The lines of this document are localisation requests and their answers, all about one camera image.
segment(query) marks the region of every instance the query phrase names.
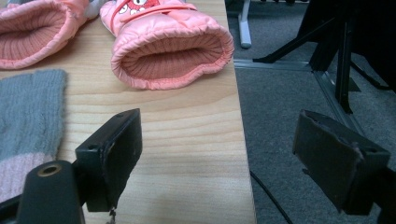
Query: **black metal leg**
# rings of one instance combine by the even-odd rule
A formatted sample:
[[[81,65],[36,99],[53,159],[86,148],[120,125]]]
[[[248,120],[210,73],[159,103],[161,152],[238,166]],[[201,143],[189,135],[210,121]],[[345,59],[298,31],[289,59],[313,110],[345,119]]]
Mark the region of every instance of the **black metal leg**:
[[[326,22],[323,22],[319,27],[314,29],[311,32],[308,32],[305,35],[297,36],[293,40],[291,40],[288,44],[284,45],[280,49],[270,53],[266,57],[262,57],[259,59],[253,59],[254,63],[274,63],[283,56],[289,54],[290,52],[294,51],[295,49],[299,48],[301,45],[312,39],[315,35],[322,33],[324,30],[329,28],[332,25],[334,19],[330,19]]]
[[[338,103],[344,108],[347,114],[352,114],[349,107],[349,73],[350,73],[350,59],[351,59],[351,37],[353,25],[351,21],[344,24],[342,31],[342,41],[340,49],[338,50],[338,67],[337,80],[335,85],[335,98]]]

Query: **pink glove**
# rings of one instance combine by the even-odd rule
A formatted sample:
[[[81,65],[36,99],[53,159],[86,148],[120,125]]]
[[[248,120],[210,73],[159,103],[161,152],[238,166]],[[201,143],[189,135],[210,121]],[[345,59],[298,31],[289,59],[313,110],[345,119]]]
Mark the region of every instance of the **pink glove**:
[[[0,9],[0,69],[27,67],[57,52],[85,21],[95,17],[93,11],[89,0],[8,4]]]
[[[117,0],[105,3],[100,15],[116,37],[114,74],[138,89],[187,86],[233,56],[228,30],[180,0]]]

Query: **cartoon character print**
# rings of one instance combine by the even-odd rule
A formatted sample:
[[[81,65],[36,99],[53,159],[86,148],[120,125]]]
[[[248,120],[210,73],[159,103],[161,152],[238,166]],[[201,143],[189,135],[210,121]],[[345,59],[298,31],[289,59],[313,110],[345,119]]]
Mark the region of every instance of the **cartoon character print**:
[[[131,0],[123,6],[122,9],[120,9],[120,14],[123,14],[130,9],[131,15],[134,15],[139,11],[143,11],[149,7],[158,6],[159,4],[158,0]]]

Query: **gray carpet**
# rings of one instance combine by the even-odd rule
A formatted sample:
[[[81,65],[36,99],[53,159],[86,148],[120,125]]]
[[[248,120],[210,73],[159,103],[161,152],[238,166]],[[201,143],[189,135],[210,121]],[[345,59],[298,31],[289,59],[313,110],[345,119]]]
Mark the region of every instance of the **gray carpet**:
[[[260,58],[291,41],[298,33],[307,4],[252,2],[249,27],[252,48],[240,47],[237,13],[242,1],[227,7],[230,31],[234,37],[235,59]],[[309,61],[315,48],[307,43],[282,60]],[[380,80],[359,55],[353,60]],[[336,61],[329,68],[336,71]],[[307,175],[291,153],[297,118],[301,109],[333,117],[331,108],[310,72],[275,69],[236,69],[247,142],[250,170],[274,194],[293,223],[376,223],[374,207],[368,217],[339,214],[321,189]],[[354,116],[366,136],[392,153],[389,167],[396,170],[396,94],[378,91],[356,72],[351,77],[361,91],[350,93]],[[252,179],[258,223],[286,223],[264,191]]]

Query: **wooden table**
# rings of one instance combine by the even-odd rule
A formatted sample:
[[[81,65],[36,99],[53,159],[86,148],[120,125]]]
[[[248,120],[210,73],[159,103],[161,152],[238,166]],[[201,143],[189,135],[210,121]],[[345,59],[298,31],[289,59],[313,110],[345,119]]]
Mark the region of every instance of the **wooden table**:
[[[189,3],[227,27],[223,0]],[[117,223],[255,223],[233,64],[183,89],[136,90],[110,70],[114,39],[100,19],[90,21],[58,53],[0,78],[67,72],[60,160],[74,161],[75,148],[113,115],[140,108],[143,153],[121,195]],[[84,215],[87,223],[109,221],[108,213],[85,207]]]

